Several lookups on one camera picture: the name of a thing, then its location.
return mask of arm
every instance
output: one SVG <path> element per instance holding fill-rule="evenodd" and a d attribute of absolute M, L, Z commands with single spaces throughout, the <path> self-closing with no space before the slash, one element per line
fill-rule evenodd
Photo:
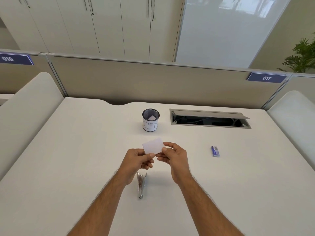
<path fill-rule="evenodd" d="M 175 143 L 164 142 L 159 161 L 171 165 L 172 178 L 183 193 L 191 217 L 200 236 L 243 235 L 216 207 L 190 173 L 186 151 Z"/>
<path fill-rule="evenodd" d="M 132 182 L 140 169 L 152 168 L 154 154 L 144 155 L 143 149 L 129 149 L 116 172 L 90 205 L 68 236 L 108 235 L 120 196 L 126 185 Z"/>

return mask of cabinet door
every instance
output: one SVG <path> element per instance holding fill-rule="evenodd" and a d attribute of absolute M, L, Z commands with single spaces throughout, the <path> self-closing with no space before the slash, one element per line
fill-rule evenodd
<path fill-rule="evenodd" d="M 150 60 L 173 61 L 183 1 L 152 1 Z"/>
<path fill-rule="evenodd" d="M 24 0 L 0 0 L 0 16 L 23 51 L 47 52 Z"/>
<path fill-rule="evenodd" d="M 125 57 L 148 60 L 150 51 L 151 0 L 120 0 Z"/>
<path fill-rule="evenodd" d="M 124 58 L 119 0 L 89 0 L 100 55 Z"/>
<path fill-rule="evenodd" d="M 74 53 L 100 55 L 88 0 L 57 0 Z"/>
<path fill-rule="evenodd" d="M 25 0 L 49 52 L 74 53 L 57 0 Z"/>

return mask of forearm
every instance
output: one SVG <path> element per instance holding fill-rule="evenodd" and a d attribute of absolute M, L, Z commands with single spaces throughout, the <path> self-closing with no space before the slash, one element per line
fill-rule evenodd
<path fill-rule="evenodd" d="M 125 181 L 115 174 L 68 236 L 108 235 L 125 186 Z"/>
<path fill-rule="evenodd" d="M 221 213 L 191 175 L 183 176 L 179 187 L 200 236 L 243 235 Z"/>

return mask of white paper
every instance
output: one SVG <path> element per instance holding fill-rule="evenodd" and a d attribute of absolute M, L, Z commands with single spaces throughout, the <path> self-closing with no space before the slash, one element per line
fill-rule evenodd
<path fill-rule="evenodd" d="M 151 117 L 148 118 L 148 120 L 155 120 L 156 118 L 152 115 Z"/>
<path fill-rule="evenodd" d="M 162 148 L 164 147 L 164 144 L 161 138 L 157 138 L 147 143 L 143 143 L 142 146 L 146 154 L 149 154 L 149 153 L 158 154 L 162 152 Z"/>

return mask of number sign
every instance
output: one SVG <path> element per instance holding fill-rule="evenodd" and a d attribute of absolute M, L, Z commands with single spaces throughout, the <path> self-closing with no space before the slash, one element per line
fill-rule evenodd
<path fill-rule="evenodd" d="M 0 52 L 0 63 L 34 65 L 29 55 L 8 54 Z"/>
<path fill-rule="evenodd" d="M 286 75 L 276 75 L 276 74 L 252 72 L 247 80 L 258 81 L 258 82 L 269 82 L 269 83 L 282 83 L 282 81 L 286 77 L 287 77 Z"/>

